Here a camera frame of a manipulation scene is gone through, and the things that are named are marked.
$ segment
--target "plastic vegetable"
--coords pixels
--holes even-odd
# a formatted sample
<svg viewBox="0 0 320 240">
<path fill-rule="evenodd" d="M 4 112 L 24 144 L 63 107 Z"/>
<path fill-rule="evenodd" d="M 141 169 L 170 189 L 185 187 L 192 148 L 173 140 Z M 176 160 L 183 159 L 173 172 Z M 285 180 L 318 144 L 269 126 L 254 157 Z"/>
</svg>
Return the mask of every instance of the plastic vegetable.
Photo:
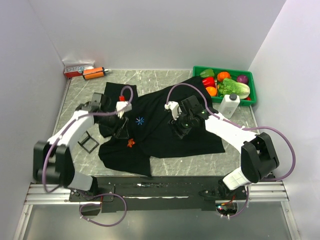
<svg viewBox="0 0 320 240">
<path fill-rule="evenodd" d="M 209 93 L 209 95 L 211 96 L 211 97 L 214 97 L 214 96 L 216 96 L 217 95 L 217 89 L 215 88 L 215 87 L 213 87 L 213 86 L 208 86 L 208 87 L 206 87 L 205 88 L 206 89 L 206 91 Z"/>
<path fill-rule="evenodd" d="M 204 79 L 208 77 L 214 77 L 214 76 L 215 76 L 215 73 L 212 69 L 206 69 L 200 73 L 200 77 Z"/>
<path fill-rule="evenodd" d="M 222 71 L 218 74 L 218 76 L 216 77 L 216 79 L 218 80 L 218 82 L 222 82 L 224 79 L 230 79 L 230 74 L 227 71 Z"/>
<path fill-rule="evenodd" d="M 209 76 L 209 77 L 203 79 L 202 83 L 205 88 L 207 88 L 207 87 L 214 87 L 215 88 L 216 87 L 215 79 L 213 76 Z"/>
<path fill-rule="evenodd" d="M 238 83 L 242 83 L 242 84 L 248 84 L 249 82 L 249 79 L 246 75 L 239 75 L 237 78 L 236 78 L 236 81 Z"/>
<path fill-rule="evenodd" d="M 220 82 L 218 90 L 221 97 L 226 94 L 237 94 L 240 99 L 245 99 L 250 94 L 250 87 L 248 85 L 236 82 L 230 78 L 225 78 Z"/>
</svg>

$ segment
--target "black t-shirt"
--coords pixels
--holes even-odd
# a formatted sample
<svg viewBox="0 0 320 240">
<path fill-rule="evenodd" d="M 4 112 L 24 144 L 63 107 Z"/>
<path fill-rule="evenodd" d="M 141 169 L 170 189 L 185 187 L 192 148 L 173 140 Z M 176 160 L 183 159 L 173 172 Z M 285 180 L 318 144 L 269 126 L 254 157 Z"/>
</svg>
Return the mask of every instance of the black t-shirt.
<svg viewBox="0 0 320 240">
<path fill-rule="evenodd" d="M 206 91 L 200 77 L 192 77 L 184 83 L 191 84 L 199 89 L 206 98 L 208 106 L 212 106 L 211 97 Z M 111 105 L 105 111 L 114 111 L 124 85 L 107 83 L 104 94 L 111 98 Z M 151 176 L 150 156 L 156 158 L 187 157 L 202 154 L 224 153 L 221 138 L 205 130 L 192 128 L 183 139 L 176 136 L 169 121 L 170 112 L 165 111 L 168 93 L 172 86 L 137 97 L 137 88 L 132 86 L 134 97 L 132 110 L 125 113 L 128 117 L 129 138 L 135 144 L 128 146 L 128 139 L 111 138 L 100 146 L 99 157 L 107 168 Z M 176 87 L 170 96 L 170 101 L 179 102 L 190 96 L 196 96 L 204 106 L 204 100 L 191 87 L 181 85 Z M 130 97 L 130 91 L 124 92 L 125 99 Z M 99 127 L 102 136 L 109 136 L 102 126 Z"/>
</svg>

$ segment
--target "orange logo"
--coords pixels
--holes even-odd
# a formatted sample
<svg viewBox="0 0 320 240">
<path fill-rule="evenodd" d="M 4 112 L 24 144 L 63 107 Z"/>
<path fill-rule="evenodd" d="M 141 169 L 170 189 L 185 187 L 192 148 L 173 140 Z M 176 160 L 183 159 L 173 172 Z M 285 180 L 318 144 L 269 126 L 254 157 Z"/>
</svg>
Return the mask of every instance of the orange logo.
<svg viewBox="0 0 320 240">
<path fill-rule="evenodd" d="M 136 142 L 134 141 L 133 138 L 131 138 L 131 139 L 128 140 L 128 145 L 127 145 L 127 147 L 132 148 L 132 146 L 135 145 L 135 144 L 136 144 Z"/>
</svg>

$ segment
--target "purple onion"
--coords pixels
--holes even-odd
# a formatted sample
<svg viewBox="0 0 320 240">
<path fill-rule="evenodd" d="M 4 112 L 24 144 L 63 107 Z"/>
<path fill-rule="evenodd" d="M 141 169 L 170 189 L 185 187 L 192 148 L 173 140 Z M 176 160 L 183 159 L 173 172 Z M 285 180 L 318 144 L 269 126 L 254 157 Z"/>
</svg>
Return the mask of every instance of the purple onion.
<svg viewBox="0 0 320 240">
<path fill-rule="evenodd" d="M 236 81 L 238 83 L 242 83 L 242 84 L 248 84 L 249 82 L 249 79 L 246 75 L 239 75 L 237 78 L 236 78 Z"/>
</svg>

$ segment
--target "green tray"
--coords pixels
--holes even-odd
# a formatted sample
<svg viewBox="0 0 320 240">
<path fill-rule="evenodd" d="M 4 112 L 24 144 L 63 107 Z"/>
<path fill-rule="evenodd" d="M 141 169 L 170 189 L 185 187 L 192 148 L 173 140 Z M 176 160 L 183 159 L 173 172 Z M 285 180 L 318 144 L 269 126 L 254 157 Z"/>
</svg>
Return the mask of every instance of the green tray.
<svg viewBox="0 0 320 240">
<path fill-rule="evenodd" d="M 193 76 L 200 76 L 200 73 L 206 69 L 212 69 L 214 71 L 214 78 L 217 79 L 217 75 L 221 72 L 228 72 L 231 75 L 231 78 L 233 80 L 236 80 L 239 75 L 246 75 L 249 79 L 248 86 L 250 88 L 250 95 L 249 97 L 251 100 L 240 100 L 240 106 L 250 106 L 252 104 L 255 104 L 257 102 L 257 96 L 256 96 L 256 89 L 255 89 L 255 83 L 254 78 L 252 76 L 252 73 L 250 71 L 240 71 L 240 70 L 232 70 L 232 69 L 223 69 L 223 68 L 214 68 L 214 67 L 208 67 L 208 66 L 194 66 L 193 67 Z M 223 97 L 220 96 L 220 93 L 218 91 L 217 96 L 212 96 L 212 102 L 213 103 L 221 103 Z"/>
</svg>

